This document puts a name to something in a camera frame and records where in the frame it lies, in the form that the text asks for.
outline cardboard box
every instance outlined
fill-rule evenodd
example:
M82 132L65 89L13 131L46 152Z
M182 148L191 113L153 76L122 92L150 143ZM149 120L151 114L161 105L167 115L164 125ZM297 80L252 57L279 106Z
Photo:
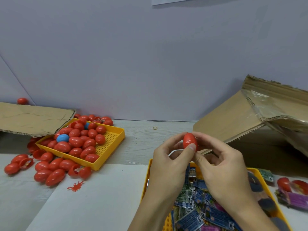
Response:
M40 137L56 133L75 110L0 102L0 131Z
M193 131L238 149L247 167L308 177L307 91L248 75L242 89L195 123Z

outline pile of red eggs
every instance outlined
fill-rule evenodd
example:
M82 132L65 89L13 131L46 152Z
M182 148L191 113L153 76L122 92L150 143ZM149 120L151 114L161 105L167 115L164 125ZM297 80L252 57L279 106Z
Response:
M97 123L112 126L113 121L109 117L100 118L92 114L89 116L75 114L74 118L79 120L70 123L68 127L60 129L53 137L44 139L39 144L94 163L99 158L99 155L95 154L96 144L102 145L106 142L104 136L106 128L98 126ZM67 135L67 141L57 141L60 135ZM83 180L92 174L90 167L83 167L78 171L80 165L71 159L53 159L54 155L51 152L45 152L35 144L41 138L31 138L27 145L29 153L33 154L33 158L40 160L34 167L37 171L34 175L35 181L53 186L65 178L66 172L71 177L80 177ZM27 154L17 155L4 168L4 172L11 175L16 174L21 169L28 169L34 164L33 158L30 158Z
M43 182L47 186L53 186L61 182L65 178L66 172L71 177L81 177L84 180L92 174L90 167L83 167L78 172L76 169L80 168L80 165L71 159L56 158L53 160L52 153L41 149L36 150L33 157L40 160L34 167L37 171L34 175L34 180Z
M94 163L99 158L99 155L96 155L95 146L96 144L105 144L106 128L98 126L95 122L87 122L93 118L97 117L79 116L78 121L60 129L53 137L43 140L40 144ZM104 123L112 122L110 118L103 118L105 118Z
M33 159L29 158L27 154L20 154L11 160L11 163L4 168L4 172L6 174L16 174L21 169L25 170L30 168L33 164Z

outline red splat sticker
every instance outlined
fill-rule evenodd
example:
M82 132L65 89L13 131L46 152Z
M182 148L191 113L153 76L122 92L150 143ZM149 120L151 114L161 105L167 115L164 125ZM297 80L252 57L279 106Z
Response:
M68 187L67 189L72 190L73 192L76 192L77 190L79 190L81 188L82 184L83 184L83 181L82 182L78 181L77 184L74 183L74 185L72 187Z

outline white table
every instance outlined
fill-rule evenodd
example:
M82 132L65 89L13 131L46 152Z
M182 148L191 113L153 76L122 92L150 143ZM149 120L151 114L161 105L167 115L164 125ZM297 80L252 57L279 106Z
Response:
M191 131L194 123L124 120L114 123L125 129L124 141L107 160L106 164L110 165L94 173L75 193L66 188L78 180L68 176L56 188L49 188L33 180L34 167L14 177L2 171L0 230L25 231L29 225L27 231L105 230L104 223L106 230L125 230L138 207L147 170L145 165L152 158L154 149L174 134ZM25 153L28 141L27 136L0 134L0 166L4 168L15 155ZM308 213L281 208L293 231L308 227Z
M115 126L125 129L125 139L106 164L148 165L156 147L174 134L191 131L193 124L114 120ZM55 187L50 188L34 181L34 167L12 177L3 172L3 168L15 155L27 153L26 145L29 139L29 136L0 132L1 231L25 231L55 190ZM140 174L140 177L143 184L145 174Z

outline purple toy packet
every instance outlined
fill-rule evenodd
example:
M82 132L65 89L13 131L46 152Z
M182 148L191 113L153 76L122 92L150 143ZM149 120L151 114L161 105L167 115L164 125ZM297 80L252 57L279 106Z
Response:
M203 225L200 228L201 231L221 231L219 227Z
M289 193L284 190L276 190L278 201L285 204L288 207L308 210L308 196Z

